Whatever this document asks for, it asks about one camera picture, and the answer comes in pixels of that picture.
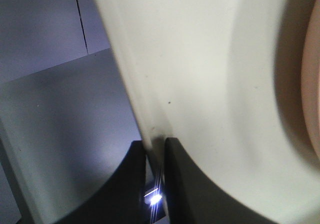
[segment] white plastic surface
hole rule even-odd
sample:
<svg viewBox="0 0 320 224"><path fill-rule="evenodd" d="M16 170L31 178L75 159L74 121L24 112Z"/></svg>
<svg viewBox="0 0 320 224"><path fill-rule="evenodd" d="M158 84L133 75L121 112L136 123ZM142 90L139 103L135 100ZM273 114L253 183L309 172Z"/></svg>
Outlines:
<svg viewBox="0 0 320 224"><path fill-rule="evenodd" d="M282 224L320 217L300 96L314 0L96 0L145 143L179 138L216 184Z"/></svg>

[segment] gray surface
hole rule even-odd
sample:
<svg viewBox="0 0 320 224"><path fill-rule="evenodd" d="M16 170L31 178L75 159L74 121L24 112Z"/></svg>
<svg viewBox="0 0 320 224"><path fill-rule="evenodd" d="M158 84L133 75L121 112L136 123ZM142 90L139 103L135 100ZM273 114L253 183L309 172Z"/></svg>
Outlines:
<svg viewBox="0 0 320 224"><path fill-rule="evenodd" d="M140 139L109 49L3 85L0 107L4 146L38 223L89 198Z"/></svg>
<svg viewBox="0 0 320 224"><path fill-rule="evenodd" d="M94 0L78 0L88 53L110 47L105 28Z"/></svg>
<svg viewBox="0 0 320 224"><path fill-rule="evenodd" d="M20 213L16 201L0 165L0 224L16 224L19 219Z"/></svg>
<svg viewBox="0 0 320 224"><path fill-rule="evenodd" d="M0 0L0 83L87 55L76 0Z"/></svg>

